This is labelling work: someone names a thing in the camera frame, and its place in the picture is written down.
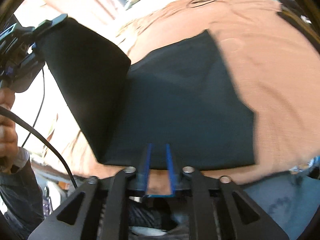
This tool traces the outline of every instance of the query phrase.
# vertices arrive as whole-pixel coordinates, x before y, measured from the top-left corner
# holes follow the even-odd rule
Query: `screw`
[[[87,182],[88,182],[89,184],[96,184],[97,181],[98,181],[98,178],[97,178],[96,176],[91,176],[91,177],[89,177],[89,178],[87,179]]]
[[[136,171],[135,167],[129,166],[124,169],[125,173],[134,173]]]
[[[224,183],[224,184],[228,184],[228,183],[231,182],[231,178],[228,177],[228,176],[222,176],[222,177],[220,178],[220,181],[221,181],[222,183]]]
[[[183,167],[182,170],[185,173],[193,173],[195,171],[195,168],[191,166],[186,166],[186,167]]]

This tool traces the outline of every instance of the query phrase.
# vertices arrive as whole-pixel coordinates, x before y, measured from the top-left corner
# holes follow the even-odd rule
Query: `black fabric pouch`
[[[153,143],[201,170],[254,164],[253,113],[237,98],[207,31],[130,65],[113,43],[68,19],[37,42],[98,162],[136,166]]]

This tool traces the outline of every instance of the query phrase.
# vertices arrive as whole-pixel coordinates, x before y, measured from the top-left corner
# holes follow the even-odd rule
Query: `tan shirt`
[[[237,183],[247,183],[319,154],[320,56],[276,14],[279,10],[273,0],[178,0],[121,30],[123,42],[135,40],[128,50],[132,63],[205,29],[220,46],[236,93],[255,114],[256,165],[205,171],[207,176],[229,175]],[[98,164],[81,137],[62,151],[74,173],[103,178],[119,170]],[[53,159],[47,162],[63,171]],[[149,190],[161,194],[168,189],[167,172],[153,171]]]

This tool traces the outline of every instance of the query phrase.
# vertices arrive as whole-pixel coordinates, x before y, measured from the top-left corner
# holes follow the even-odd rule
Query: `finger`
[[[0,105],[6,104],[9,109],[12,108],[15,100],[14,92],[9,88],[1,88],[0,89]]]
[[[8,159],[14,159],[18,153],[17,142],[0,143],[0,157],[8,157]]]
[[[7,104],[0,104],[0,106],[4,107],[7,110],[10,110]],[[0,124],[15,127],[15,122],[7,117],[4,117],[3,115],[0,115]]]
[[[13,164],[13,160],[9,160],[9,159],[6,159],[5,160],[5,166],[4,167],[1,167],[1,172],[3,173],[7,173],[7,174],[11,174],[11,168],[12,168],[12,164]]]
[[[14,127],[0,125],[0,143],[17,141],[18,135]]]

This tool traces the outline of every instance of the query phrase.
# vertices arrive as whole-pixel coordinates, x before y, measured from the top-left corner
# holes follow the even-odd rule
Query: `black wire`
[[[37,120],[38,120],[38,117],[39,117],[39,114],[40,114],[40,111],[41,111],[41,108],[42,108],[42,105],[43,105],[43,101],[44,101],[44,91],[45,91],[45,89],[44,89],[44,70],[43,70],[43,68],[42,68],[42,76],[43,76],[43,97],[42,97],[42,102],[41,102],[41,105],[40,105],[40,108],[39,108],[37,117],[36,117],[35,122],[33,123],[33,126],[32,126],[33,128],[34,128],[35,125],[36,125],[36,122],[37,122]],[[24,140],[24,142],[23,142],[23,144],[22,144],[22,146],[21,146],[22,148],[24,147],[24,145],[25,145],[26,142],[28,141],[30,134],[31,134],[31,132],[29,132],[28,136],[27,136],[26,139]]]
[[[11,119],[15,123],[17,123],[18,125],[23,127],[24,129],[28,130],[34,136],[36,136],[40,141],[42,141],[44,143],[44,145],[46,145],[59,158],[59,160],[62,162],[63,166],[67,170],[67,173],[68,173],[68,175],[69,175],[69,177],[71,179],[71,182],[72,182],[73,186],[75,188],[77,188],[77,184],[76,184],[75,178],[73,177],[73,175],[71,173],[71,170],[70,170],[68,164],[66,163],[66,161],[64,160],[64,158],[37,130],[35,130],[33,127],[31,127],[29,124],[27,124],[25,121],[23,121],[20,117],[15,115],[13,112],[5,109],[2,106],[0,106],[0,115],[3,115],[5,117]]]

